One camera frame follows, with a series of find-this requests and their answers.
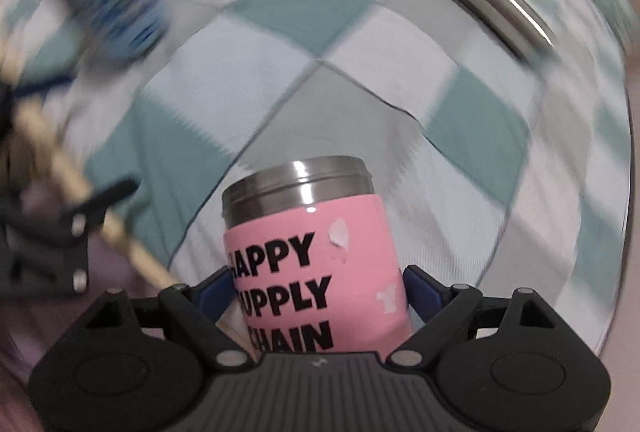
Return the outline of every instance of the pink cup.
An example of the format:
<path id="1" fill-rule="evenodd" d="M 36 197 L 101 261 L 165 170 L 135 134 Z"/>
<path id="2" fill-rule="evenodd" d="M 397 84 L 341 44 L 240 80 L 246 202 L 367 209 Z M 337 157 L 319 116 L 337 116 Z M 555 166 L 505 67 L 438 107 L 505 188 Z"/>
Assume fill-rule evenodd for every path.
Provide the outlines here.
<path id="1" fill-rule="evenodd" d="M 411 335 L 382 201 L 351 157 L 293 161 L 223 194 L 225 247 L 257 351 L 377 351 Z"/>

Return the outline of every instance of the pink label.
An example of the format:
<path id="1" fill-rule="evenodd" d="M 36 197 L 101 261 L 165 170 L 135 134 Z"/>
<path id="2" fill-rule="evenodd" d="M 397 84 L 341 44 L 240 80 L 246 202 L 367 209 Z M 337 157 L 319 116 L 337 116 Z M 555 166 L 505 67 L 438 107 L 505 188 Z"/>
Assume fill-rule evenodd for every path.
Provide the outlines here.
<path id="1" fill-rule="evenodd" d="M 357 195 L 290 209 L 225 234 L 259 351 L 378 351 L 411 335 L 382 201 Z"/>

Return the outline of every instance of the ridged black surface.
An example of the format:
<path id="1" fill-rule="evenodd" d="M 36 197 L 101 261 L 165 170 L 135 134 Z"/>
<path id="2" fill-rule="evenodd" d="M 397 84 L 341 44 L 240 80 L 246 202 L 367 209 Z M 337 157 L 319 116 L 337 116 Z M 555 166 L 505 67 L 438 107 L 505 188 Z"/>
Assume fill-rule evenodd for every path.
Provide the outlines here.
<path id="1" fill-rule="evenodd" d="M 166 432 L 471 430 L 442 408 L 425 379 L 390 372 L 374 354 L 268 354 L 251 372 L 215 379 L 190 416 L 166 428 Z"/>

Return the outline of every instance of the checkered cloth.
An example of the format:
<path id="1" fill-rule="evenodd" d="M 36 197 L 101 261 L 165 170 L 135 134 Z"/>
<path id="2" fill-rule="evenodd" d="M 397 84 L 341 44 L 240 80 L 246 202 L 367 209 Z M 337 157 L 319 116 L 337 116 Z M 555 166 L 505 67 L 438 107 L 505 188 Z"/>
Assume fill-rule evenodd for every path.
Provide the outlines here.
<path id="1" fill-rule="evenodd" d="M 81 70 L 46 113 L 97 186 L 142 179 L 117 211 L 186 282 L 226 263 L 227 186 L 354 155 L 402 266 L 533 287 L 598 350 L 629 199 L 623 55 L 593 0 L 526 1 L 558 41 L 533 66 L 452 0 L 167 0 L 148 58 Z"/>

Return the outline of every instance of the silver metal cylinder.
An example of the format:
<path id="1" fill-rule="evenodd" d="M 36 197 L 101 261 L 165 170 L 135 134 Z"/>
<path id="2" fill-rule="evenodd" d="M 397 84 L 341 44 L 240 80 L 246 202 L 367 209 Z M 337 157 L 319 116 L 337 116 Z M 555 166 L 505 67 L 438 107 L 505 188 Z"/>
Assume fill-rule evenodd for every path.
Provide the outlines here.
<path id="1" fill-rule="evenodd" d="M 291 208 L 374 193 L 371 174 L 361 159 L 349 156 L 291 161 L 260 171 L 222 193 L 228 229 Z"/>

